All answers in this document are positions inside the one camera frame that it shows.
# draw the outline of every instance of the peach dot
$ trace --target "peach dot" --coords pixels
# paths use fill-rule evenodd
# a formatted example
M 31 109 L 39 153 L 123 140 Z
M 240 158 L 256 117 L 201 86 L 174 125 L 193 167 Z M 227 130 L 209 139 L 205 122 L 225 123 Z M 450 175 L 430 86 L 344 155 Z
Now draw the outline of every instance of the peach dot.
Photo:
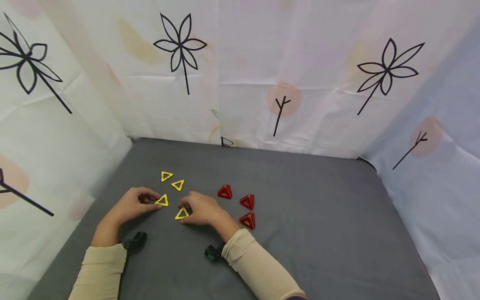
M 270 92 L 267 95 L 267 107 L 274 114 L 278 115 L 280 112 L 280 107 L 276 103 L 275 99 L 282 104 L 283 98 L 285 101 L 289 101 L 283 106 L 282 116 L 288 116 L 293 114 L 300 107 L 301 103 L 301 92 L 298 88 L 292 84 L 286 82 L 279 82 L 272 87 Z
M 80 221 L 90 206 L 92 205 L 91 202 L 76 202 L 72 205 L 70 210 L 69 219 L 72 221 Z
M 422 122 L 420 122 L 410 137 L 410 148 L 415 146 L 415 143 L 420 134 L 420 138 L 425 135 L 427 141 L 419 142 L 419 144 L 411 151 L 411 154 L 416 157 L 427 157 L 432 154 L 435 149 L 440 145 L 443 139 L 444 130 L 435 116 L 428 116 Z
M 42 14 L 37 0 L 8 0 L 8 3 L 17 13 L 29 19 L 36 19 Z
M 0 168 L 3 172 L 3 181 L 21 193 L 25 193 L 30 184 L 28 175 L 14 162 L 0 155 Z M 11 192 L 0 193 L 0 209 L 9 206 L 19 200 L 18 196 Z

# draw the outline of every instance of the beige sleeve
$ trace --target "beige sleeve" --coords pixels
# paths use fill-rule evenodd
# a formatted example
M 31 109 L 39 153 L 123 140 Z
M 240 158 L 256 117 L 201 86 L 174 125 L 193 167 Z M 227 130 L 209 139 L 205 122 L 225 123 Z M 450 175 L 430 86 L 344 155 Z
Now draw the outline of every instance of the beige sleeve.
M 89 247 L 69 300 L 116 300 L 127 259 L 121 244 Z
M 305 296 L 285 268 L 246 229 L 240 229 L 228 241 L 222 257 L 259 300 L 284 300 L 293 294 Z

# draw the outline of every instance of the branch drawing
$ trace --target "branch drawing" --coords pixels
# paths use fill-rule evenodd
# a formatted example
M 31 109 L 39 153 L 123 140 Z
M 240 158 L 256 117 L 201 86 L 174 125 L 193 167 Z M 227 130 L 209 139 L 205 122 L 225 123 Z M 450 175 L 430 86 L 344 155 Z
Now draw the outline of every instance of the branch drawing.
M 1 168 L 0 168 L 0 186 L 4 188 L 4 190 L 0 191 L 0 194 L 11 192 L 11 193 L 15 194 L 16 196 L 20 197 L 21 199 L 27 201 L 31 205 L 35 206 L 39 210 L 43 211 L 47 215 L 53 216 L 53 212 L 49 211 L 48 209 L 44 208 L 43 206 L 41 206 L 37 202 L 33 201 L 32 199 L 28 198 L 24 194 L 20 193 L 16 189 L 14 189 L 10 185 L 6 184 L 5 181 L 3 180 L 3 170 Z
M 278 108 L 280 108 L 280 112 L 278 113 L 278 117 L 276 119 L 275 131 L 273 132 L 273 136 L 275 136 L 275 134 L 276 134 L 276 128 L 278 127 L 278 122 L 280 121 L 280 116 L 282 115 L 283 106 L 291 101 L 291 100 L 285 101 L 286 98 L 287 98 L 287 96 L 283 96 L 282 104 L 280 104 L 278 99 L 275 99 L 276 104 L 278 105 Z
M 422 133 L 422 131 L 419 132 L 419 135 L 418 135 L 417 140 L 416 140 L 415 144 L 413 145 L 413 147 L 411 147 L 410 150 L 407 153 L 405 153 L 405 155 L 402 157 L 402 159 L 397 162 L 395 167 L 393 167 L 392 171 L 395 170 L 395 168 L 402 162 L 402 160 L 404 160 L 405 157 L 407 157 L 408 154 L 410 154 L 410 152 L 413 151 L 413 149 L 415 149 L 415 147 L 417 147 L 421 142 L 428 141 L 428 139 L 425 138 L 425 136 L 427 135 L 427 132 L 425 132 L 422 136 L 421 136 L 421 133 Z
M 193 56 L 192 51 L 203 49 L 207 46 L 207 44 L 197 38 L 189 38 L 192 31 L 191 13 L 189 13 L 185 19 L 183 19 L 180 25 L 180 30 L 177 30 L 173 23 L 162 13 L 160 13 L 160 16 L 162 17 L 163 29 L 170 40 L 161 39 L 156 41 L 154 45 L 157 48 L 172 53 L 172 57 L 170 58 L 170 69 L 172 73 L 179 68 L 180 63 L 183 64 L 185 83 L 187 85 L 187 94 L 190 95 L 185 62 L 187 62 L 187 64 L 195 70 L 198 70 L 197 60 Z
M 372 76 L 360 86 L 357 93 L 369 90 L 373 87 L 370 96 L 368 96 L 357 116 L 362 112 L 378 87 L 380 87 L 382 94 L 386 96 L 392 88 L 393 77 L 408 78 L 419 74 L 415 69 L 404 66 L 404 64 L 412 59 L 420 51 L 420 49 L 422 49 L 423 45 L 425 45 L 425 43 L 413 46 L 397 56 L 395 41 L 390 38 L 382 53 L 381 63 L 365 62 L 357 65 L 357 67 L 364 73 L 372 74 Z
M 29 45 L 25 37 L 22 35 L 17 26 L 12 20 L 3 13 L 7 22 L 13 31 L 13 40 L 0 32 L 0 42 L 5 41 L 9 43 L 11 50 L 0 47 L 0 70 L 7 70 L 16 68 L 17 80 L 22 89 L 29 95 L 36 87 L 38 77 L 43 83 L 50 89 L 55 97 L 62 103 L 63 107 L 69 112 L 72 111 L 63 102 L 57 92 L 53 89 L 50 83 L 47 81 L 51 79 L 55 82 L 63 82 L 60 77 L 52 71 L 50 67 L 44 64 L 42 61 L 47 56 L 47 44 L 34 43 Z

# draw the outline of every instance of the right hand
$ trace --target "right hand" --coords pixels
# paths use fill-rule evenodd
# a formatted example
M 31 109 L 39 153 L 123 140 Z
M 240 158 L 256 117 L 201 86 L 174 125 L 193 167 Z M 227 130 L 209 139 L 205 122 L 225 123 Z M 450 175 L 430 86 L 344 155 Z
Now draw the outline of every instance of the right hand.
M 180 220 L 182 224 L 212 225 L 219 216 L 226 214 L 215 199 L 199 192 L 190 192 L 188 196 L 183 197 L 179 208 L 183 206 L 191 209 L 192 214 Z

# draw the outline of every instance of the red pyramid block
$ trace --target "red pyramid block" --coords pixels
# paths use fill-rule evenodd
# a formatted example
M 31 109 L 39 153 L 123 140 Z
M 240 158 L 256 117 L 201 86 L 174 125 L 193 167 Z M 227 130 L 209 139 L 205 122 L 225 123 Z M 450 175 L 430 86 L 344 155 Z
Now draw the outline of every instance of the red pyramid block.
M 251 230 L 255 229 L 255 213 L 250 212 L 243 217 L 240 218 L 240 223 L 242 223 L 245 227 L 250 228 Z
M 240 204 L 250 210 L 253 210 L 253 201 L 254 201 L 254 196 L 252 194 L 248 194 L 245 197 L 240 199 Z
M 217 194 L 219 197 L 232 199 L 232 190 L 229 184 L 224 184 Z

